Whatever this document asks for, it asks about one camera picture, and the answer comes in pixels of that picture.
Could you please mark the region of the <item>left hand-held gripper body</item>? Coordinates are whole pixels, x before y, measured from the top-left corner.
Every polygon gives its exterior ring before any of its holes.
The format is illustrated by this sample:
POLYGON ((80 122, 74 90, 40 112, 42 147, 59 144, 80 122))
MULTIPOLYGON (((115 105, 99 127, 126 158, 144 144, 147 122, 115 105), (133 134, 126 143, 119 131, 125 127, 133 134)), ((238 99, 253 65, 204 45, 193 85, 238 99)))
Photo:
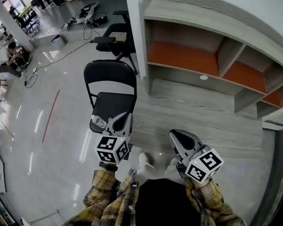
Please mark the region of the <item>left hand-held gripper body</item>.
POLYGON ((129 154, 133 116, 124 112, 110 119, 96 142, 95 151, 103 163, 118 165, 129 154))

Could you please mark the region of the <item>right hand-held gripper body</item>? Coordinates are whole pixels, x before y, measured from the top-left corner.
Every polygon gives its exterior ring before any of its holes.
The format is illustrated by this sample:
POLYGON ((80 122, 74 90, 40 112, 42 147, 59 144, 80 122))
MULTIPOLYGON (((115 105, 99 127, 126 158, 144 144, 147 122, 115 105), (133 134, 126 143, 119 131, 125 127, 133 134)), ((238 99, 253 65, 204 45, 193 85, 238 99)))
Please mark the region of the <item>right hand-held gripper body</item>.
POLYGON ((172 129, 169 135, 171 147, 179 157, 176 169, 181 175, 189 176, 198 183, 205 183, 224 164, 217 151, 203 144, 195 134, 172 129))

